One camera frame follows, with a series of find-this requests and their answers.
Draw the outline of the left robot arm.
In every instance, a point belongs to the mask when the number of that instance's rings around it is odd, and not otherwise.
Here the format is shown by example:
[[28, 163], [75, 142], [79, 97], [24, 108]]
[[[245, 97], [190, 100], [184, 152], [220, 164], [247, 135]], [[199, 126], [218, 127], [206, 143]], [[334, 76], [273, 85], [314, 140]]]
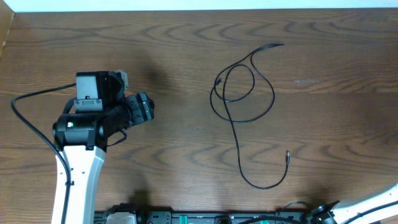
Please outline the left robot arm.
[[108, 138], [154, 119], [146, 93], [126, 96], [126, 72], [78, 72], [72, 98], [53, 125], [57, 185], [52, 223], [93, 223], [98, 179]]

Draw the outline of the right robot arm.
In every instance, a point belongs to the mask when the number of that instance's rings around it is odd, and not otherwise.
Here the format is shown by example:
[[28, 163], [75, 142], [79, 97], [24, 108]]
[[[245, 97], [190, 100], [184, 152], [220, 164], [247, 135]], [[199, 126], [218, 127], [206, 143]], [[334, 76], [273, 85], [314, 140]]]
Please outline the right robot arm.
[[321, 205], [305, 217], [310, 224], [376, 223], [397, 215], [397, 184], [367, 196]]

